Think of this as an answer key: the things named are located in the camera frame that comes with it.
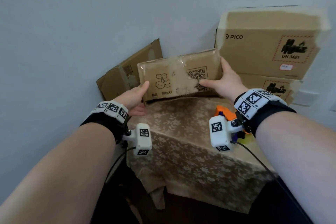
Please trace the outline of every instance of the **gray wall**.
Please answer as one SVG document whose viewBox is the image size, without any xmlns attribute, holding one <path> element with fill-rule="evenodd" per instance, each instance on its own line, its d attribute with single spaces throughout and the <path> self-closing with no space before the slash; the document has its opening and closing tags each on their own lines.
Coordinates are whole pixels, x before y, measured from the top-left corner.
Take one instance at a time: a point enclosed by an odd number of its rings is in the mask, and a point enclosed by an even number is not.
<svg viewBox="0 0 336 224">
<path fill-rule="evenodd" d="M 0 203 L 100 101 L 95 80 L 160 37 L 164 56 L 213 47 L 222 12 L 335 0 L 0 0 Z M 326 43 L 304 83 L 320 93 L 301 113 L 336 130 L 336 48 Z"/>
</svg>

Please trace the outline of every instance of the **hand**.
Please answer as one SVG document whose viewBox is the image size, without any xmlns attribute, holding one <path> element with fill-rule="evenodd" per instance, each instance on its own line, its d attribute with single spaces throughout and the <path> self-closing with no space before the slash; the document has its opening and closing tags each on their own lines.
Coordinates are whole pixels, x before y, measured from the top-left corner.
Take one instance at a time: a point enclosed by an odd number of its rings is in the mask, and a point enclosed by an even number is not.
<svg viewBox="0 0 336 224">
<path fill-rule="evenodd" d="M 223 76 L 220 80 L 200 80 L 199 84 L 205 87 L 213 88 L 222 97 L 229 98 L 232 102 L 242 93 L 248 91 L 235 71 L 232 70 L 229 63 L 220 58 L 223 69 Z"/>
<path fill-rule="evenodd" d="M 129 116 L 144 116 L 146 109 L 144 103 L 141 103 L 141 99 L 148 87 L 149 81 L 145 81 L 142 86 L 137 86 L 117 96 L 114 101 L 123 104 L 128 109 Z"/>
</svg>

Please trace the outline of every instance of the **barcode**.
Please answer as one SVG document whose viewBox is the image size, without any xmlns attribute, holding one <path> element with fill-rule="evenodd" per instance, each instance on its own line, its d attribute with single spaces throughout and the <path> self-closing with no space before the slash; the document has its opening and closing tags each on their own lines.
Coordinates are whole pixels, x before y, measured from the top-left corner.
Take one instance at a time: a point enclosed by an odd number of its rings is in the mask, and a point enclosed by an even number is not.
<svg viewBox="0 0 336 224">
<path fill-rule="evenodd" d="M 133 74 L 133 70 L 132 70 L 131 65 L 125 66 L 125 67 L 123 67 L 123 69 L 124 69 L 124 72 L 125 72 L 126 75 Z"/>
<path fill-rule="evenodd" d="M 198 68 L 193 68 L 187 70 L 187 74 L 193 78 L 196 79 L 197 81 L 202 80 L 202 79 L 208 79 L 208 71 L 207 67 L 198 67 Z M 198 91 L 206 91 L 208 90 L 207 87 L 204 87 L 200 85 L 199 83 L 195 86 Z"/>
</svg>

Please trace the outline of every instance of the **person's left hand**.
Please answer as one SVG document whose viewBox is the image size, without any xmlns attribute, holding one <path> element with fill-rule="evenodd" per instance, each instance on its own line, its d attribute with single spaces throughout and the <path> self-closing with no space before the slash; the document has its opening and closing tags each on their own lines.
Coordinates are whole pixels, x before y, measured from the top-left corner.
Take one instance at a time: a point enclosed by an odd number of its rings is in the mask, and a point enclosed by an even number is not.
<svg viewBox="0 0 336 224">
<path fill-rule="evenodd" d="M 141 103 L 141 99 L 148 87 L 149 81 L 145 81 L 142 86 L 137 86 L 117 96 L 114 101 L 123 104 L 128 109 L 129 116 L 144 116 L 146 109 L 144 103 Z"/>
</svg>

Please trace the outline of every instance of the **black cable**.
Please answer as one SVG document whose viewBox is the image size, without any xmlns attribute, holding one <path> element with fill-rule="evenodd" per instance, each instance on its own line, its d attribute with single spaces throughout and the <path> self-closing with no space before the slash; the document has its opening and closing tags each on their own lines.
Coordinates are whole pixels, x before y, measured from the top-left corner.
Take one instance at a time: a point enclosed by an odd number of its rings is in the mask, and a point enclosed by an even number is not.
<svg viewBox="0 0 336 224">
<path fill-rule="evenodd" d="M 109 175 L 110 175 L 112 169 L 114 168 L 114 166 L 116 165 L 116 163 L 118 162 L 118 160 L 120 160 L 120 158 L 121 158 L 122 156 L 124 156 L 124 155 L 126 154 L 126 152 L 128 152 L 128 151 L 130 151 L 130 150 L 134 150 L 134 149 L 135 149 L 135 147 L 129 148 L 129 149 L 125 150 L 122 154 L 120 154 L 120 156 L 116 159 L 116 161 L 115 161 L 114 164 L 112 165 L 110 171 L 107 173 L 107 177 L 106 177 L 106 179 L 109 177 Z"/>
<path fill-rule="evenodd" d="M 307 216 L 307 214 L 305 213 L 305 211 L 302 209 L 302 207 L 298 204 L 298 202 L 296 201 L 296 199 L 282 186 L 282 184 L 279 182 L 279 180 L 275 177 L 275 175 L 265 166 L 265 164 L 263 162 L 261 162 L 261 160 L 252 152 L 250 151 L 249 148 L 247 148 L 245 145 L 243 145 L 240 142 L 235 142 L 235 141 L 231 141 L 230 143 L 232 144 L 239 144 L 241 146 L 243 146 L 250 154 L 252 154 L 252 156 L 258 160 L 258 162 L 266 169 L 266 171 L 269 173 L 269 175 L 279 184 L 280 188 L 283 189 L 283 191 L 287 194 L 287 196 L 291 199 L 291 201 L 294 203 L 294 205 L 297 207 L 297 209 L 303 214 L 303 216 L 307 219 L 307 221 L 309 223 L 312 223 L 312 221 L 310 220 L 310 218 Z"/>
</svg>

